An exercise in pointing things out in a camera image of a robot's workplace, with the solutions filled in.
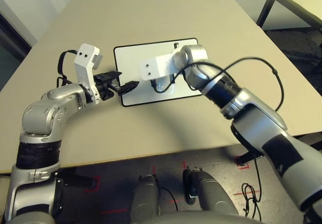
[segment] white board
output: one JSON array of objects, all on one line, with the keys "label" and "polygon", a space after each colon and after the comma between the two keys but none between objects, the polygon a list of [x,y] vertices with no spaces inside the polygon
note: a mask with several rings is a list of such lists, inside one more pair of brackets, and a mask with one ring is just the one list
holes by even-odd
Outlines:
[{"label": "white board", "polygon": [[[183,76],[176,78],[175,84],[164,93],[157,93],[151,87],[150,81],[143,81],[140,78],[139,63],[149,58],[172,53],[174,43],[179,44],[179,48],[184,45],[198,44],[197,39],[181,39],[166,42],[156,42],[138,45],[118,46],[114,48],[114,56],[117,71],[122,72],[119,76],[119,84],[124,85],[129,81],[140,81],[139,85],[132,92],[121,97],[122,105],[125,107],[152,102],[174,100],[178,98],[200,96],[199,91],[192,91]],[[170,83],[170,78],[157,80],[157,89],[163,90]]]}]

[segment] black cable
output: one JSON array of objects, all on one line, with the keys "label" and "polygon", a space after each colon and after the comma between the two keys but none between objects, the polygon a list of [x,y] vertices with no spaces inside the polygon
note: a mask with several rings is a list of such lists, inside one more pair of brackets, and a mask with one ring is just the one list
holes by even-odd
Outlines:
[{"label": "black cable", "polygon": [[[278,82],[278,85],[280,86],[280,89],[281,89],[281,101],[278,104],[277,108],[275,109],[275,111],[278,111],[280,109],[280,107],[282,106],[283,102],[284,102],[284,87],[283,87],[283,84],[282,84],[282,81],[281,81],[280,77],[278,76],[277,70],[268,61],[266,61],[266,60],[264,60],[262,58],[259,58],[259,57],[244,57],[244,58],[240,58],[240,59],[234,61],[233,63],[229,64],[227,67],[224,68],[224,70],[228,70],[229,68],[231,68],[235,64],[238,64],[241,61],[248,60],[248,59],[255,59],[255,60],[259,60],[259,61],[263,62],[264,64],[266,64],[272,70],[273,75],[275,75],[275,77],[277,79],[277,82]],[[211,80],[209,82],[211,82],[213,79],[215,79],[221,73],[222,72],[220,72],[217,75],[215,75],[213,78],[211,78]]]},{"label": "black cable", "polygon": [[213,63],[209,63],[209,62],[203,62],[203,61],[201,61],[201,62],[195,62],[195,63],[191,63],[191,64],[189,64],[189,65],[186,65],[185,67],[183,67],[176,75],[175,75],[175,77],[170,81],[170,83],[169,83],[169,85],[164,89],[164,90],[162,90],[162,91],[158,91],[157,89],[156,89],[156,82],[155,82],[155,80],[154,81],[151,81],[151,86],[153,87],[153,89],[154,89],[154,91],[155,92],[157,92],[157,93],[163,93],[163,92],[166,92],[167,91],[167,89],[169,89],[169,87],[175,82],[175,80],[176,80],[176,78],[182,73],[182,72],[184,72],[184,70],[186,70],[187,68],[189,68],[189,67],[192,67],[192,66],[194,66],[194,65],[207,65],[207,66],[210,66],[210,67],[213,67],[213,68],[215,68],[215,69],[218,69],[218,70],[220,70],[220,74],[221,73],[225,73],[233,82],[236,82],[235,80],[234,80],[234,78],[232,78],[231,77],[231,75],[228,73],[228,72],[226,72],[226,70],[225,69],[223,69],[223,68],[221,68],[221,67],[219,67],[219,66],[217,66],[217,65],[215,65],[215,64],[213,64]]},{"label": "black cable", "polygon": [[226,75],[229,76],[229,78],[231,78],[233,80],[233,78],[227,73],[227,70],[229,68],[231,68],[232,66],[234,66],[235,64],[237,63],[240,63],[241,61],[244,61],[244,60],[248,60],[248,59],[255,59],[255,60],[259,60],[261,62],[263,62],[264,64],[266,64],[271,70],[272,70],[272,73],[275,75],[276,79],[277,79],[277,82],[280,86],[280,89],[281,89],[281,100],[280,100],[280,103],[278,104],[277,108],[275,109],[275,111],[278,111],[280,109],[280,107],[282,106],[283,102],[284,102],[284,87],[283,87],[283,84],[282,84],[282,81],[280,79],[280,77],[278,76],[278,72],[277,70],[266,60],[262,59],[262,58],[259,58],[259,57],[244,57],[244,58],[240,58],[236,61],[234,61],[233,63],[231,63],[230,65],[228,65],[227,67],[225,67],[224,69],[220,68],[219,66],[217,65],[214,65],[212,63],[207,63],[207,62],[196,62],[196,63],[192,63],[192,64],[189,64],[189,65],[186,65],[184,68],[182,68],[178,74],[176,74],[176,76],[174,77],[174,79],[170,82],[170,84],[163,90],[163,91],[158,91],[156,89],[156,87],[153,87],[154,90],[158,93],[163,93],[165,92],[167,89],[169,89],[169,87],[171,86],[171,84],[174,82],[174,80],[178,77],[179,74],[181,74],[182,72],[184,72],[185,69],[193,66],[193,65],[208,65],[208,66],[211,66],[211,67],[214,67],[216,69],[219,69],[220,72],[215,75],[213,78],[211,78],[206,84],[208,84],[209,82],[211,82],[213,79],[215,79],[217,76],[219,76],[220,74],[222,73],[225,73]]},{"label": "black cable", "polygon": [[[261,215],[261,212],[260,212],[260,209],[258,207],[258,203],[261,201],[262,199],[262,184],[261,184],[261,178],[260,178],[260,173],[258,171],[258,166],[257,166],[257,161],[256,161],[256,158],[254,158],[254,163],[255,163],[255,168],[256,168],[256,173],[257,173],[257,178],[258,178],[258,184],[259,184],[259,187],[260,187],[260,196],[259,198],[257,199],[257,196],[256,196],[256,192],[255,192],[255,189],[253,188],[253,186],[251,186],[250,184],[248,183],[243,183],[241,185],[241,192],[243,193],[243,196],[245,198],[245,208],[243,209],[244,212],[245,212],[245,216],[248,216],[249,212],[250,212],[250,200],[254,203],[254,211],[253,211],[253,216],[252,216],[252,219],[254,219],[255,217],[255,214],[256,214],[256,211],[258,211],[258,216],[259,216],[259,219],[260,221],[262,220],[262,215]],[[248,197],[247,196],[247,189],[250,189],[251,191],[251,197]]]},{"label": "black cable", "polygon": [[171,197],[172,197],[172,199],[173,199],[173,201],[174,201],[174,203],[175,203],[175,205],[176,205],[176,211],[179,211],[179,210],[178,210],[178,206],[177,206],[176,199],[175,199],[175,197],[173,196],[173,194],[171,193],[171,191],[170,191],[170,190],[168,190],[167,188],[164,188],[164,187],[160,188],[160,190],[166,190],[167,192],[169,192],[169,194],[171,195]]},{"label": "black cable", "polygon": [[[183,79],[185,80],[185,82],[187,82],[187,80],[186,80],[186,72],[185,71],[182,72],[182,76],[183,76]],[[197,90],[195,88],[192,88],[191,85],[189,85],[188,82],[187,82],[187,85],[188,85],[188,87],[190,88],[191,91],[196,91]]]},{"label": "black cable", "polygon": [[59,80],[62,80],[61,86],[65,86],[66,84],[71,84],[72,83],[71,81],[69,81],[67,79],[67,76],[65,76],[63,71],[62,71],[62,66],[63,66],[63,63],[64,63],[64,58],[65,58],[66,53],[77,54],[77,51],[73,50],[73,49],[70,49],[70,50],[64,51],[63,53],[60,54],[60,57],[59,57],[59,60],[58,60],[58,65],[57,65],[57,71],[58,71],[58,74],[61,75],[61,77],[57,77],[57,80],[56,80],[56,87],[57,88],[59,87]]}]

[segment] table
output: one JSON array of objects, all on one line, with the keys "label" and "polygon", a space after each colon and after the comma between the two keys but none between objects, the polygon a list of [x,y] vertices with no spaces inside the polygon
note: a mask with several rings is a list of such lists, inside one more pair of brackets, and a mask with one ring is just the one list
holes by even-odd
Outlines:
[{"label": "table", "polygon": [[[104,55],[94,73],[115,70],[120,45],[196,37],[209,58],[226,66],[243,56],[268,60],[285,88],[280,115],[292,135],[322,130],[322,98],[234,0],[72,0],[0,92],[0,172],[16,161],[26,107],[55,88],[61,52],[84,42]],[[73,55],[64,73],[75,82]],[[240,86],[275,108],[280,90],[264,64],[229,70]],[[73,116],[60,149],[63,167],[138,158],[238,143],[230,121],[206,97],[123,107],[114,97]]]},{"label": "table", "polygon": [[322,27],[322,0],[266,0],[256,22],[258,26],[263,26],[274,1],[278,1],[312,27],[317,29]]}]

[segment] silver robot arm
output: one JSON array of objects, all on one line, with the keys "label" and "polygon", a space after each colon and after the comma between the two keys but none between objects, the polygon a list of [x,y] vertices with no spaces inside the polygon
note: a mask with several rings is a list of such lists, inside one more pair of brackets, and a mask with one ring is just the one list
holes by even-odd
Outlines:
[{"label": "silver robot arm", "polygon": [[98,48],[82,44],[74,60],[78,83],[50,90],[25,110],[5,210],[9,223],[54,223],[52,215],[62,208],[59,148],[68,119],[113,97],[109,89],[123,95],[138,85],[113,84],[117,71],[93,76],[101,58]]},{"label": "silver robot arm", "polygon": [[[184,46],[174,53],[178,70],[195,62],[209,62],[200,45]],[[306,221],[322,219],[322,155],[293,138],[277,112],[246,88],[240,88],[225,73],[209,82],[220,70],[207,65],[193,65],[185,70],[186,82],[198,89],[233,119],[232,133],[249,151],[265,155],[283,187]]]}]

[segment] table leg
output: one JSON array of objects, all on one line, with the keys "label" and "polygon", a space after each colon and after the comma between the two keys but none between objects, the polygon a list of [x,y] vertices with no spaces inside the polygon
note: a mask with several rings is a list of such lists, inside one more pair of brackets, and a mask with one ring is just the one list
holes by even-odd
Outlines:
[{"label": "table leg", "polygon": [[236,159],[236,163],[239,166],[243,166],[245,165],[247,162],[251,161],[254,159],[254,156],[256,156],[256,158],[261,157],[262,155],[259,153],[254,154],[253,152],[247,152],[246,154],[242,155],[242,156],[238,156]]},{"label": "table leg", "polygon": [[266,2],[264,4],[264,7],[263,7],[263,9],[261,11],[261,14],[258,17],[257,22],[256,22],[256,24],[258,26],[260,26],[260,27],[263,26],[263,24],[264,24],[264,22],[265,22],[265,20],[267,18],[267,15],[268,15],[268,13],[270,12],[270,10],[271,10],[271,8],[273,6],[274,1],[275,0],[266,0]]}]

